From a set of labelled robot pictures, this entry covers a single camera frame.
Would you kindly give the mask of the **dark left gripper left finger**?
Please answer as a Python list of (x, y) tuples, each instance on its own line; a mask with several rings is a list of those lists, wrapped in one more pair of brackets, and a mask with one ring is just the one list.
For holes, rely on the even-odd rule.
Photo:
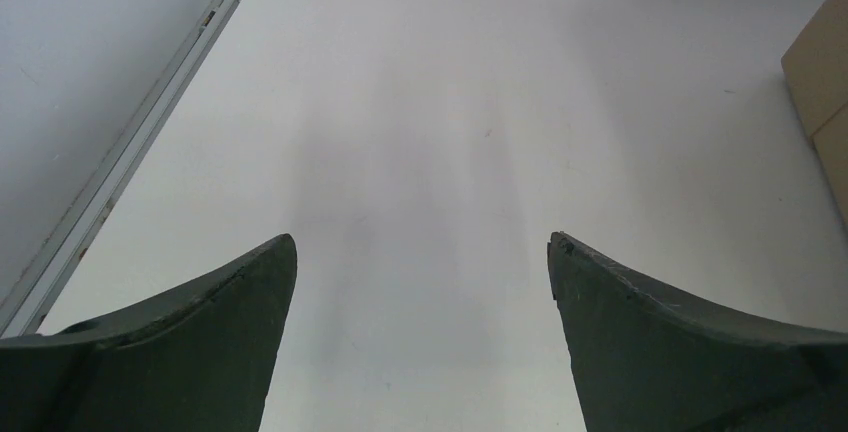
[(256, 431), (297, 278), (278, 235), (52, 335), (1, 343), (5, 431)]

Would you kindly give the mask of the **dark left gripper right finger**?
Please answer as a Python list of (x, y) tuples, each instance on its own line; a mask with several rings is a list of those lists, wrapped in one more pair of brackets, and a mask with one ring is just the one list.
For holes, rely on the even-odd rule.
[(553, 298), (590, 431), (843, 431), (847, 337), (700, 298), (555, 232)]

